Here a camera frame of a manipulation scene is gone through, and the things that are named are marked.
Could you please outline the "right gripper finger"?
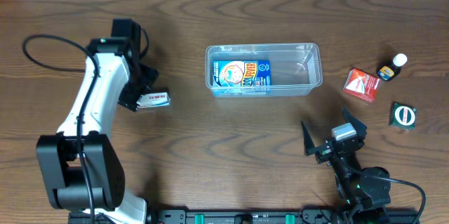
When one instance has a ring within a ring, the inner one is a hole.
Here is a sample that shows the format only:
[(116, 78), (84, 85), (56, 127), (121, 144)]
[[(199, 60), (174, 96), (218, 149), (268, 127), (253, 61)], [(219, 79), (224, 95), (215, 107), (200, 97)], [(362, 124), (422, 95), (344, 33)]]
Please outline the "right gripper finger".
[(367, 126), (359, 121), (356, 117), (354, 117), (347, 108), (342, 108), (342, 113), (345, 121), (350, 123), (357, 133), (366, 133)]
[(304, 155), (309, 156), (309, 155), (315, 153), (316, 147), (315, 147), (315, 144), (314, 144), (313, 140), (311, 139), (309, 131), (303, 121), (301, 121), (301, 127), (302, 127), (303, 139), (304, 139)]

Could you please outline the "white blue medicine box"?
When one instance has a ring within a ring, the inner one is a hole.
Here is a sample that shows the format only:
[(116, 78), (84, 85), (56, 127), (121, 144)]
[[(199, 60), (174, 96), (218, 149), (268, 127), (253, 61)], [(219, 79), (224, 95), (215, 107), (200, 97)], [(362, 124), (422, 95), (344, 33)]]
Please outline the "white blue medicine box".
[(168, 92), (144, 94), (140, 96), (137, 105), (139, 109), (169, 106), (170, 96)]

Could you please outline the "red white medicine box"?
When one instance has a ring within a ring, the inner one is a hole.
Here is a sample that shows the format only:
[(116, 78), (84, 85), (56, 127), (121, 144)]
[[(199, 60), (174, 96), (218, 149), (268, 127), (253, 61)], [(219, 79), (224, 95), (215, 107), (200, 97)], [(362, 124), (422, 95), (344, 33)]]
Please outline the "red white medicine box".
[(377, 95), (379, 83), (380, 79), (378, 77), (353, 68), (349, 71), (343, 92), (366, 102), (373, 103)]

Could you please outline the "blue fever patch box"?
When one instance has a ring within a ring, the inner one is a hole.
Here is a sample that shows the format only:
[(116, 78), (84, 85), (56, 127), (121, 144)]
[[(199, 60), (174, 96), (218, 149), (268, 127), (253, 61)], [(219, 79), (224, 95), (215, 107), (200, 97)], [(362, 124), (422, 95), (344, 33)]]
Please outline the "blue fever patch box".
[(268, 60), (215, 60), (212, 87), (219, 93), (254, 93), (269, 90), (272, 84)]

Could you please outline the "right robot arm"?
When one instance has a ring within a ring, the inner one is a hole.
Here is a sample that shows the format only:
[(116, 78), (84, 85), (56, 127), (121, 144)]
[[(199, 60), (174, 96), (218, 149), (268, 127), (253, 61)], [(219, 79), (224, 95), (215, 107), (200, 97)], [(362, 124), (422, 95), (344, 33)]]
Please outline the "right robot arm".
[(389, 172), (382, 167), (362, 168), (356, 151), (364, 146), (367, 126), (342, 109), (343, 125), (331, 130), (331, 137), (316, 146), (301, 123), (304, 154), (314, 155), (316, 162), (333, 168), (337, 191), (347, 205), (333, 211), (331, 223), (388, 223), (385, 206), (391, 202)]

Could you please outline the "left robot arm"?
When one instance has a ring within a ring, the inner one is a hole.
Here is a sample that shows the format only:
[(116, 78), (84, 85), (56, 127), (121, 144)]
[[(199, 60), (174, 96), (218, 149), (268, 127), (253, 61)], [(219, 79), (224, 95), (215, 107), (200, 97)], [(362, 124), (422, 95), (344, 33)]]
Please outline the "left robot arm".
[(70, 223), (146, 223), (147, 203), (126, 189), (123, 167), (109, 137), (118, 105), (133, 112), (159, 73), (142, 64), (146, 31), (115, 19), (110, 37), (92, 39), (83, 81), (56, 134), (36, 144), (50, 205), (71, 211)]

